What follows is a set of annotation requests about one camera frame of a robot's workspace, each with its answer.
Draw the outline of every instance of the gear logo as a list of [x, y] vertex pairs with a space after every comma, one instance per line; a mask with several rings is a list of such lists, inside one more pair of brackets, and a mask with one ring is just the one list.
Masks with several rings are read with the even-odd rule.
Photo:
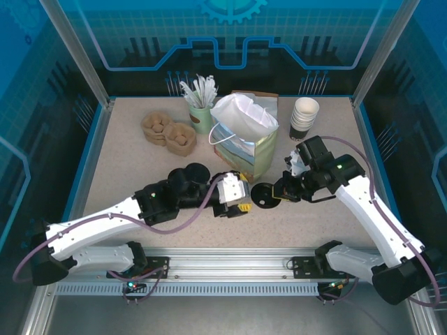
[[202, 14], [208, 14], [210, 19], [219, 23], [234, 21], [242, 23], [243, 19], [251, 20], [253, 13], [259, 14], [260, 7], [266, 5], [266, 0], [199, 0]]
[[26, 34], [37, 28], [41, 20], [41, 9], [37, 0], [0, 0], [0, 9], [2, 8], [9, 12]]

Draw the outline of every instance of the paper bag handle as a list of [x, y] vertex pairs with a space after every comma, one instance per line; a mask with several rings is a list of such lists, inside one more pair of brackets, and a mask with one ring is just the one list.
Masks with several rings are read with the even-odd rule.
[[217, 142], [214, 142], [214, 143], [211, 142], [211, 135], [212, 135], [212, 132], [213, 132], [213, 130], [214, 130], [219, 124], [220, 124], [220, 122], [217, 122], [217, 123], [214, 125], [214, 127], [211, 128], [211, 130], [210, 130], [210, 134], [208, 135], [208, 142], [209, 142], [211, 145], [216, 145], [216, 144], [222, 143], [223, 141], [229, 140], [229, 139], [231, 139], [232, 137], [236, 136], [236, 134], [232, 134], [231, 136], [229, 136], [229, 137], [227, 137], [227, 138], [224, 138], [223, 140], [220, 140], [220, 141], [217, 141]]

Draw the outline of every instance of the green cup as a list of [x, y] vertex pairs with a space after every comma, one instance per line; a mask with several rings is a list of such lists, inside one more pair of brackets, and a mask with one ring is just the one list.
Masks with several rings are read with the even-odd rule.
[[189, 106], [189, 117], [197, 134], [209, 134], [212, 127], [211, 107], [194, 108]]

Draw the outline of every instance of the enclosure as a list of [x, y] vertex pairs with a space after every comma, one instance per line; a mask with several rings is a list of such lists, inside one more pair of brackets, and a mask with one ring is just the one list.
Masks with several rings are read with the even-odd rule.
[[[220, 96], [236, 89], [276, 93], [287, 108], [298, 96], [312, 96], [328, 113], [348, 111], [349, 120], [328, 121], [320, 132], [336, 128], [340, 136], [357, 140], [371, 160], [385, 203], [424, 245], [445, 256], [446, 16], [442, 0], [0, 0], [4, 333], [156, 329], [162, 334], [204, 334], [214, 324], [219, 329], [215, 334], [382, 334], [358, 307], [340, 303], [323, 308], [314, 297], [161, 293], [147, 305], [128, 307], [115, 293], [80, 293], [82, 285], [108, 285], [97, 273], [39, 288], [15, 284], [12, 274], [29, 252], [35, 220], [63, 222], [114, 204], [128, 195], [125, 184], [136, 183], [125, 174], [144, 175], [147, 184], [162, 179], [168, 171], [153, 167], [160, 165], [156, 159], [139, 161], [139, 153], [121, 156], [127, 149], [119, 142], [127, 143], [122, 138], [132, 131], [126, 120], [132, 120], [131, 111], [151, 108], [170, 108], [178, 119], [188, 120], [187, 109], [178, 105], [184, 102], [178, 84], [196, 74], [213, 75]], [[132, 151], [134, 144], [130, 141], [127, 148]], [[293, 149], [288, 145], [284, 152]], [[220, 168], [206, 153], [197, 157]], [[138, 167], [110, 167], [129, 160]], [[172, 160], [167, 168], [184, 162]], [[111, 181], [122, 185], [121, 193], [103, 186]], [[297, 215], [300, 206], [296, 204]], [[240, 256], [252, 261], [253, 268], [280, 274], [269, 280], [279, 287], [293, 282], [281, 281], [286, 272], [279, 260], [296, 253], [311, 255], [320, 243], [314, 241], [332, 239], [336, 228], [324, 235], [321, 224], [314, 229], [315, 239], [302, 244], [286, 239], [284, 248], [281, 238], [286, 234], [269, 240], [265, 236], [274, 235], [270, 231], [234, 243], [224, 241], [230, 239], [225, 232], [222, 240], [204, 232], [197, 243], [195, 237], [185, 240], [182, 235], [148, 237], [144, 247], [155, 255], [169, 255], [177, 265], [176, 276], [187, 270], [182, 255], [206, 259], [208, 265], [197, 265], [204, 273], [221, 257]], [[338, 237], [374, 249], [363, 239], [362, 228], [356, 229], [346, 229], [346, 235], [341, 230]], [[387, 305], [367, 283], [360, 284], [353, 300], [391, 334], [445, 334], [446, 279], [443, 264], [437, 271], [442, 302], [436, 308], [409, 301]], [[183, 284], [206, 286], [213, 280]], [[234, 284], [257, 282], [250, 277]], [[432, 299], [432, 286], [417, 295]]]

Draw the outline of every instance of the white tissue paper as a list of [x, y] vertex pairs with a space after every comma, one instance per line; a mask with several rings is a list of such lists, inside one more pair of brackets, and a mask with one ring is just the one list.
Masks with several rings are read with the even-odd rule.
[[211, 109], [211, 115], [239, 138], [256, 143], [278, 129], [278, 121], [273, 116], [277, 115], [277, 106], [265, 101], [268, 106], [261, 107], [247, 95], [224, 96]]

